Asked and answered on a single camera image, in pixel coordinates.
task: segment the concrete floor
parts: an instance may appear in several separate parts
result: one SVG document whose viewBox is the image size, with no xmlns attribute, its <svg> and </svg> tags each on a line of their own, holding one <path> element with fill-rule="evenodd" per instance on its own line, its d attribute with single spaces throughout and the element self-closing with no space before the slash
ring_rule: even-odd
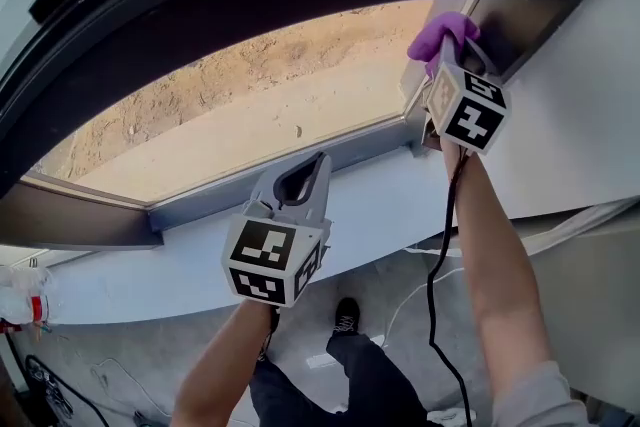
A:
<svg viewBox="0 0 640 427">
<path fill-rule="evenodd" d="M 324 358 L 338 300 L 347 295 L 355 297 L 362 310 L 361 331 L 372 338 L 383 335 L 398 305 L 426 282 L 434 259 L 401 251 L 310 285 L 296 307 L 283 312 L 271 344 L 271 359 L 321 407 L 332 411 L 346 405 L 347 378 L 342 367 L 335 361 L 317 366 L 319 358 L 308 361 L 313 356 Z M 441 273 L 459 264 L 450 259 Z M 476 425 L 489 425 L 488 381 L 463 273 L 453 274 L 436 284 L 435 299 L 437 341 L 467 383 L 471 405 L 478 413 Z M 170 413 L 182 379 L 232 310 L 229 307 L 129 324 L 60 326 L 52 334 L 44 334 L 39 342 L 33 330 L 17 334 L 15 341 L 23 356 L 36 354 L 94 401 L 111 426 L 133 425 L 131 415 L 136 409 L 149 418 L 168 423 L 114 361 L 95 365 L 115 358 L 144 386 L 149 396 Z M 386 352 L 413 383 L 425 408 L 459 404 L 457 382 L 428 347 L 428 330 L 426 289 L 422 289 L 398 315 Z M 70 393 L 65 393 L 65 397 L 75 410 L 68 422 L 70 425 L 100 425 L 89 408 L 74 400 Z M 258 425 L 248 394 L 232 418 L 230 425 Z"/>
</svg>

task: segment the gray sleeve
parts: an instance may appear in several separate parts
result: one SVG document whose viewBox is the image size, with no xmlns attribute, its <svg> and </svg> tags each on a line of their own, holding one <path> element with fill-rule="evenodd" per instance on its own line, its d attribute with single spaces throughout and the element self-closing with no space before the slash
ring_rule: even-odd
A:
<svg viewBox="0 0 640 427">
<path fill-rule="evenodd" d="M 495 427 L 586 426 L 587 411 L 572 400 L 555 361 L 540 364 L 493 404 Z"/>
</svg>

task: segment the purple object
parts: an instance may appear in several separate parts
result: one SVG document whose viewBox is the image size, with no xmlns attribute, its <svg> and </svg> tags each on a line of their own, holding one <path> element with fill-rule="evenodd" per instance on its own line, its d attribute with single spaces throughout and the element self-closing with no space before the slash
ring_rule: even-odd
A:
<svg viewBox="0 0 640 427">
<path fill-rule="evenodd" d="M 475 41 L 480 37 L 480 29 L 468 16 L 456 11 L 436 16 L 424 26 L 407 49 L 410 59 L 427 63 L 425 69 L 430 77 L 433 77 L 438 69 L 440 44 L 447 33 L 451 34 L 456 42 L 457 55 L 464 46 L 465 38 Z"/>
</svg>

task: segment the sandy soil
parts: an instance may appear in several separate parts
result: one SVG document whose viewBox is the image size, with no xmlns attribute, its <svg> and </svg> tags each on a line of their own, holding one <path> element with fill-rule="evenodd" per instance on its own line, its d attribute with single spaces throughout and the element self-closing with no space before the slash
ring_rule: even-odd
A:
<svg viewBox="0 0 640 427">
<path fill-rule="evenodd" d="M 416 0 L 337 13 L 215 52 L 102 112 L 34 169 L 76 181 L 118 155 L 235 98 L 341 64 L 404 55 L 430 6 L 431 0 Z"/>
</svg>

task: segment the black pants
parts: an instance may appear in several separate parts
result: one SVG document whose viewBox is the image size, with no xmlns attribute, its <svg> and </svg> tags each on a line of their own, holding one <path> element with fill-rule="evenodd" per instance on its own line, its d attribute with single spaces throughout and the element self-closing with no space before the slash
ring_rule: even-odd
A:
<svg viewBox="0 0 640 427">
<path fill-rule="evenodd" d="M 411 383 L 365 335 L 333 336 L 327 352 L 349 378 L 348 411 L 324 411 L 276 365 L 263 361 L 249 385 L 260 427 L 427 425 L 427 413 Z"/>
</svg>

